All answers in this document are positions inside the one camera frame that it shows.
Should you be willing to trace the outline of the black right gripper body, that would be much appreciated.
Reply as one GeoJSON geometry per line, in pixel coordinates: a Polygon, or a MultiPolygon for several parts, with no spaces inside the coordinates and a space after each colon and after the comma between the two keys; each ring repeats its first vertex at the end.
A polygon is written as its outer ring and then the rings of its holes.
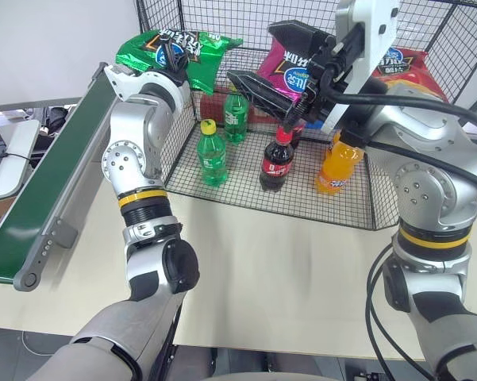
{"type": "Polygon", "coordinates": [[[356,58],[356,38],[348,33],[340,42],[327,36],[322,45],[310,57],[306,66],[309,79],[302,94],[287,111],[284,129],[293,129],[301,120],[310,124],[321,121],[329,125],[329,115],[336,105],[329,99],[334,79],[346,73],[356,58]]]}

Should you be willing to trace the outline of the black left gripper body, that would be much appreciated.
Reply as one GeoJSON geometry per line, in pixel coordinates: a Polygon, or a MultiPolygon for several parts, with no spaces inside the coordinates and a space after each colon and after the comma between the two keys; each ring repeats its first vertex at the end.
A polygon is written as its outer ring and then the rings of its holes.
{"type": "Polygon", "coordinates": [[[164,68],[164,74],[175,84],[183,85],[188,81],[187,66],[188,60],[179,60],[168,63],[164,68]]]}

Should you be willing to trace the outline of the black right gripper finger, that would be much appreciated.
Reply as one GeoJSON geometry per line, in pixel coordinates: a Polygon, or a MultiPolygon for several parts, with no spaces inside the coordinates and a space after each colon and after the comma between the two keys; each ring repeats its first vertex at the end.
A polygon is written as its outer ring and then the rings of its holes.
{"type": "Polygon", "coordinates": [[[237,91],[255,108],[277,121],[298,121],[302,119],[303,109],[297,102],[276,90],[266,79],[252,71],[228,70],[227,78],[237,91]]]}
{"type": "Polygon", "coordinates": [[[318,54],[328,56],[337,44],[333,34],[303,22],[275,22],[267,31],[272,36],[268,60],[309,60],[318,54]]]}

